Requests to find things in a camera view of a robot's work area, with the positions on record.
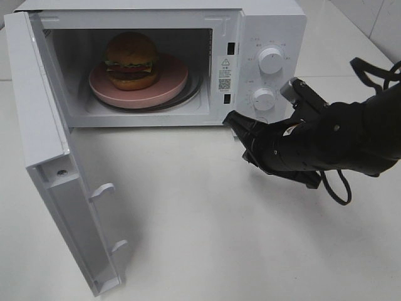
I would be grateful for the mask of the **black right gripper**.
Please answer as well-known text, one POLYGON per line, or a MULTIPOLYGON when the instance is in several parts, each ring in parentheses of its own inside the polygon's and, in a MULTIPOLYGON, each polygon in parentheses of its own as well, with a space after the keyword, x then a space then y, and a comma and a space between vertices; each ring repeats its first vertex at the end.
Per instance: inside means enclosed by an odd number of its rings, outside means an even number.
POLYGON ((310 124, 284 120, 272 124, 233 110, 223 120, 246 148, 245 160, 275 176, 310 175, 310 124))

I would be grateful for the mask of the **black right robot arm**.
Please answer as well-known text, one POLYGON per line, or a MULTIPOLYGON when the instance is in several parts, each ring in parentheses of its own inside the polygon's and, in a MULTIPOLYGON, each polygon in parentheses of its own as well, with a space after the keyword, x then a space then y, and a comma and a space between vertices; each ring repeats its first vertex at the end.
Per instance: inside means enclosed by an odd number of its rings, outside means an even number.
POLYGON ((246 148, 246 161, 280 177, 335 169, 378 176, 400 159, 399 84, 362 103, 327 104, 303 83, 292 90, 295 109, 286 120, 228 113, 223 123, 246 148))

